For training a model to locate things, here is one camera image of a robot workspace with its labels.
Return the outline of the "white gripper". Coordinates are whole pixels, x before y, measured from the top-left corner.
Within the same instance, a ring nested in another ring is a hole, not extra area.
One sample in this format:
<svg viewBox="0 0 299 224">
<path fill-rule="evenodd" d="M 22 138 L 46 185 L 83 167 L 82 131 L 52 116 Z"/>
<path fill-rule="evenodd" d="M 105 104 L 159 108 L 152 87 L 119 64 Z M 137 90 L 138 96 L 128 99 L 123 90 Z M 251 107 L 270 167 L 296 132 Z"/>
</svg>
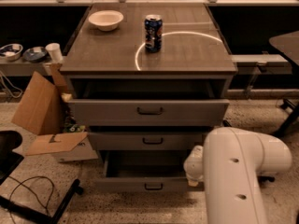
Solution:
<svg viewBox="0 0 299 224">
<path fill-rule="evenodd" d="M 183 168 L 191 187 L 197 187 L 203 180 L 203 147 L 195 146 L 183 164 Z"/>
</svg>

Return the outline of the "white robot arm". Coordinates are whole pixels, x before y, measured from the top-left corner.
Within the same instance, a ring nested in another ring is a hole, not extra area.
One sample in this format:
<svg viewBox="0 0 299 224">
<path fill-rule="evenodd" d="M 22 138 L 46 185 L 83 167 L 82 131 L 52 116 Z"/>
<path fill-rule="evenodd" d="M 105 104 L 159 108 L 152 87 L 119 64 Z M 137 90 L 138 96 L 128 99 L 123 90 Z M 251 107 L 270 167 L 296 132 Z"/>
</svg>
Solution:
<svg viewBox="0 0 299 224">
<path fill-rule="evenodd" d="M 291 166 L 280 139 L 233 127 L 211 131 L 184 162 L 189 185 L 204 184 L 208 224 L 268 224 L 258 177 Z"/>
</svg>

